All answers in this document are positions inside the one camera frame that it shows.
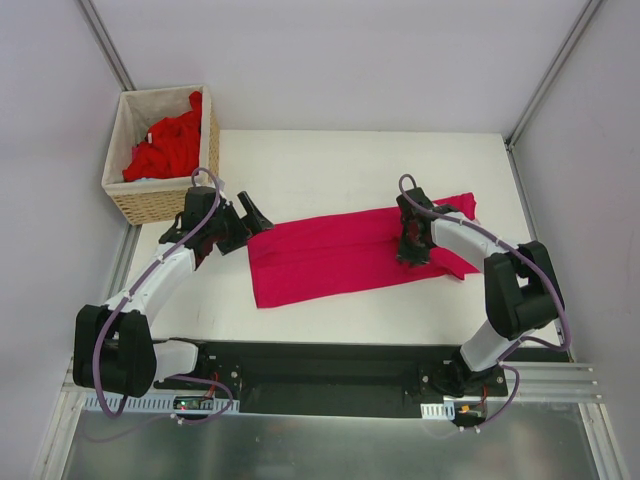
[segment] laundry basket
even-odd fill
[[[132,225],[172,220],[184,209],[184,196],[191,186],[190,177],[127,183],[122,177],[122,170],[131,163],[132,148],[144,140],[149,127],[165,117],[177,117],[191,110],[189,95],[196,90],[202,93],[199,165],[217,175],[220,128],[206,85],[140,90],[120,95],[102,187]],[[204,173],[198,180],[200,183],[209,181]]]

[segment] robotic arm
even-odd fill
[[[499,239],[492,242],[481,233],[483,229],[470,228],[463,213],[450,205],[434,205],[415,183],[414,188],[403,191],[397,202],[403,223],[398,248],[400,261],[425,264],[430,250],[439,246],[484,273],[487,320],[449,363],[432,373],[429,381],[431,387],[443,395],[462,397],[482,385],[521,339],[558,317],[558,299],[528,264],[533,263],[544,273],[562,303],[553,266],[547,249],[540,242],[518,247]],[[520,285],[519,278],[525,280],[524,285]]]
[[[247,212],[238,216],[224,197],[213,215],[216,190],[195,186],[187,191],[184,211],[161,237],[143,273],[102,306],[86,305],[78,313],[74,342],[73,379],[94,387],[92,359],[98,335],[107,319],[127,300],[109,328],[100,355],[100,378],[105,391],[141,397],[154,381],[194,370],[199,349],[195,342],[172,339],[155,342],[150,327],[171,293],[190,276],[217,245],[226,255],[247,244],[249,238],[273,228],[246,192],[238,194]],[[207,217],[209,220],[197,229]],[[184,241],[177,248],[176,244]],[[150,275],[150,266],[159,262]]]

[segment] wall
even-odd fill
[[[640,478],[640,3],[605,3],[516,146],[553,255],[579,360],[598,366]]]
[[[95,0],[138,88],[227,129],[501,132],[585,0]]]
[[[0,478],[17,480],[122,238],[99,186],[119,88],[72,1],[4,5],[0,39]]]

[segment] tabletop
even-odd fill
[[[483,226],[517,242],[531,239],[497,134],[223,130],[220,136],[227,198],[246,190],[276,224],[393,206],[403,173],[432,199],[473,192]],[[170,225],[142,227],[132,273]],[[464,343],[485,319],[479,274],[258,309],[247,249],[222,257],[214,248],[167,300],[151,332],[157,339],[442,345]],[[553,325],[537,334],[557,342]]]

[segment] red clothing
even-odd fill
[[[472,193],[435,203],[448,203],[475,219]],[[401,234],[398,207],[277,225],[249,240],[256,305],[278,307],[445,274],[462,280],[465,274],[477,272],[444,248],[431,251],[428,265],[401,264],[396,260]]]
[[[189,95],[192,110],[177,118],[163,118],[153,125],[151,143],[141,142],[122,176],[125,182],[140,178],[188,177],[198,167],[200,157],[200,122],[202,93]]]

